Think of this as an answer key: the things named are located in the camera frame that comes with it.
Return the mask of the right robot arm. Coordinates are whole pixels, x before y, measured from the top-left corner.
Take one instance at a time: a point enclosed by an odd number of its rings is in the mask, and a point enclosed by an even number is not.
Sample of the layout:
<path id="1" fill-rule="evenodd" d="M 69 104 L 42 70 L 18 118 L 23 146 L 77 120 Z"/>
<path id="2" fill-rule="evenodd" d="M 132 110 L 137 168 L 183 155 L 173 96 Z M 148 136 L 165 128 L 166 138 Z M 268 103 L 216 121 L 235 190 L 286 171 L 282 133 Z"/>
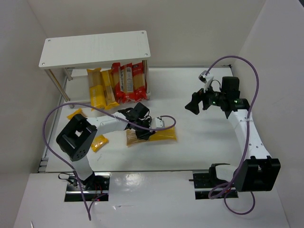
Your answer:
<path id="1" fill-rule="evenodd" d="M 199 76 L 205 84 L 202 89 L 192 94 L 191 101 L 185 108 L 199 114 L 199 104 L 203 110 L 218 106 L 225 113 L 232 125 L 240 148 L 243 149 L 238 167 L 218 163 L 209 169 L 211 179 L 216 184 L 229 183 L 239 192 L 272 190 L 281 168 L 280 161 L 272 158 L 264 147 L 257 132 L 248 100 L 240 97 L 239 79 L 225 76 L 219 91 L 213 90 L 213 76 Z"/>

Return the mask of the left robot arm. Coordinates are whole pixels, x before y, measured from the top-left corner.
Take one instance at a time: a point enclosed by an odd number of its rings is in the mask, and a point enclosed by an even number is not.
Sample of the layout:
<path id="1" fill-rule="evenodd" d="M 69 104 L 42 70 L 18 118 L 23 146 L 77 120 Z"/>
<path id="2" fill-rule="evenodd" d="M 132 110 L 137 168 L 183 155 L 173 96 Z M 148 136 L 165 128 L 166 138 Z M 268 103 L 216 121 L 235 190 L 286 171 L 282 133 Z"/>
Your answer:
<path id="1" fill-rule="evenodd" d="M 149 109 L 141 103 L 133 108 L 119 110 L 113 114 L 100 117 L 84 117 L 76 114 L 60 132 L 56 142 L 68 155 L 71 165 L 86 190 L 92 190 L 101 182 L 90 167 L 87 153 L 93 140 L 100 135 L 126 129 L 135 130 L 140 140 L 148 140 L 155 131 L 151 131 L 152 119 L 146 117 Z"/>

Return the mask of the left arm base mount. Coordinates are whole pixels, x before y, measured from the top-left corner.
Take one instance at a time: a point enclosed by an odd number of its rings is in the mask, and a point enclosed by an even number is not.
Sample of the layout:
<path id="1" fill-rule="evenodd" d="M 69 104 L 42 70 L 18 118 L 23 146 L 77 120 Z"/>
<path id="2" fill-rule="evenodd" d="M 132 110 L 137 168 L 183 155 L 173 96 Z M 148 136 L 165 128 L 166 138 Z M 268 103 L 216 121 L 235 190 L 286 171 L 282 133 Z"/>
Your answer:
<path id="1" fill-rule="evenodd" d="M 96 172 L 95 183 L 90 183 L 88 186 L 82 185 L 84 198 L 88 202 L 96 201 L 108 201 L 109 199 L 109 185 L 111 174 L 109 172 Z M 61 172 L 58 174 L 58 178 L 66 182 L 66 192 L 64 202 L 81 202 L 83 201 L 81 191 L 76 180 L 76 177 L 72 173 Z"/>

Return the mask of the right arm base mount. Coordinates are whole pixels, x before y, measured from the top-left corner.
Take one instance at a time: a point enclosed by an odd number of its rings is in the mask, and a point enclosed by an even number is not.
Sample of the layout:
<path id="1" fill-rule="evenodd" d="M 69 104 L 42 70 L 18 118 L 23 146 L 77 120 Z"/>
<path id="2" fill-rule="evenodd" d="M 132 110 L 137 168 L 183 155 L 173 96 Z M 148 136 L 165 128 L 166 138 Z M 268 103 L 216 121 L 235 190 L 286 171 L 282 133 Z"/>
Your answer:
<path id="1" fill-rule="evenodd" d="M 208 200 L 208 194 L 214 187 L 227 182 L 217 179 L 214 172 L 209 170 L 194 171 L 192 175 L 189 182 L 194 185 L 196 200 Z"/>

